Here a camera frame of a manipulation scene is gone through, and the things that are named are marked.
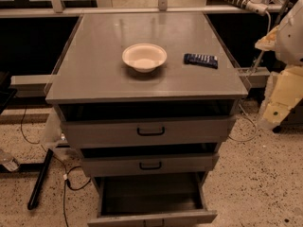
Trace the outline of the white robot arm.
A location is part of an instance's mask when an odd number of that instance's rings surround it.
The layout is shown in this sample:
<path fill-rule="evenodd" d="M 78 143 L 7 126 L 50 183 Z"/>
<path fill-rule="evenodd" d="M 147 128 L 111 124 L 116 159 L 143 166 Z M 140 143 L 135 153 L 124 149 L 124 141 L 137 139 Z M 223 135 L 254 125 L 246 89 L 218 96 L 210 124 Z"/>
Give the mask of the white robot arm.
<path fill-rule="evenodd" d="M 285 68 L 267 81 L 265 98 L 261 104 L 258 125 L 272 130 L 279 126 L 291 110 L 303 99 L 303 0 L 297 0 L 291 10 L 255 48 L 274 51 Z"/>

